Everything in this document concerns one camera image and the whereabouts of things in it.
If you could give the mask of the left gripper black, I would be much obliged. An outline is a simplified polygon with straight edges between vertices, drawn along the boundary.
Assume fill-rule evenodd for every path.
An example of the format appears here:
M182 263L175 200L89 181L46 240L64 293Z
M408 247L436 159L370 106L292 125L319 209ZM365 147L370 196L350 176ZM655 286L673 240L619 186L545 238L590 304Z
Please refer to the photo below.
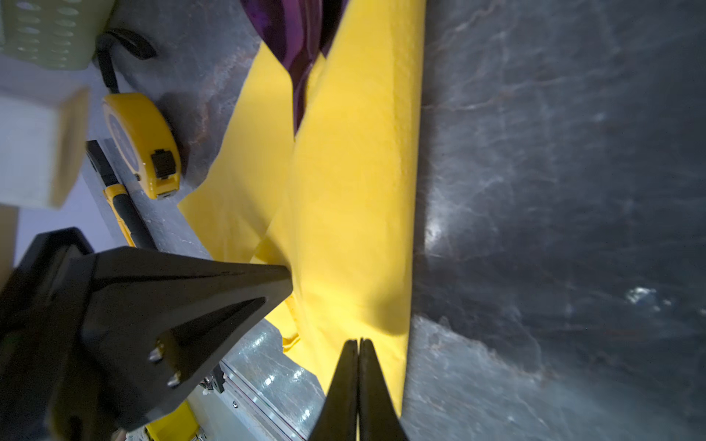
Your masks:
M41 233L1 291L1 437L121 439L175 411L290 294L285 266Z

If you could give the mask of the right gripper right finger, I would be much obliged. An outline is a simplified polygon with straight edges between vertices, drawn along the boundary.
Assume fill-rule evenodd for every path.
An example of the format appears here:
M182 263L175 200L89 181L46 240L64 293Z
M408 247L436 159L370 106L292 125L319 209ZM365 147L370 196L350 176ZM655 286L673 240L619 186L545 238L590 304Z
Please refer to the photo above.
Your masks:
M369 339L360 340L358 401L360 440L408 440Z

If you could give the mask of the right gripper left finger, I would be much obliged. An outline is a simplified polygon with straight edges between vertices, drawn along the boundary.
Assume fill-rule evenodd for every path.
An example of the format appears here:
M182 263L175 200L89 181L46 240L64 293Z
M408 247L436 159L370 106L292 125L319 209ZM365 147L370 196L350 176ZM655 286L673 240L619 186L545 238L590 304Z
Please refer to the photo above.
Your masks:
M359 346L355 340L342 348L322 411L309 441L355 441L358 437Z

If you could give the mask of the yellow paper napkin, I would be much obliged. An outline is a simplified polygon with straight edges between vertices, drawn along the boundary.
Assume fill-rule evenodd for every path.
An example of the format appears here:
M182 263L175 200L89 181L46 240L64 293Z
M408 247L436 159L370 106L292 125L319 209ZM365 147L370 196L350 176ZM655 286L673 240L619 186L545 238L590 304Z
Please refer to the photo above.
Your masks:
M268 319L282 351L331 385L345 342L374 343L403 406L426 5L353 1L311 73L303 122L261 47L207 178L178 205L217 261L283 265Z

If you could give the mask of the purple metal spoon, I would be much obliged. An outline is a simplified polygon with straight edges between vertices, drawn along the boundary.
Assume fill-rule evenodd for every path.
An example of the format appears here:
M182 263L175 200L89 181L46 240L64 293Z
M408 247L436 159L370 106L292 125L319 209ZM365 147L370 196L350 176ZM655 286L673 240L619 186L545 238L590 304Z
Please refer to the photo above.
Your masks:
M292 80L295 130L305 111L305 89L319 53L323 25L320 0L242 0L246 16Z

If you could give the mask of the purple metal knife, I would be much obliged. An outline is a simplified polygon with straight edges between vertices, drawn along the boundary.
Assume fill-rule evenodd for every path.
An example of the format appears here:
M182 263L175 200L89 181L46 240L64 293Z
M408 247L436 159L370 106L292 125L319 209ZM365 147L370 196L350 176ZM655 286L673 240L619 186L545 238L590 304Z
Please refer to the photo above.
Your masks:
M322 29L320 39L320 53L327 57L336 33L338 32L339 24L345 14L347 0L323 0L322 1Z

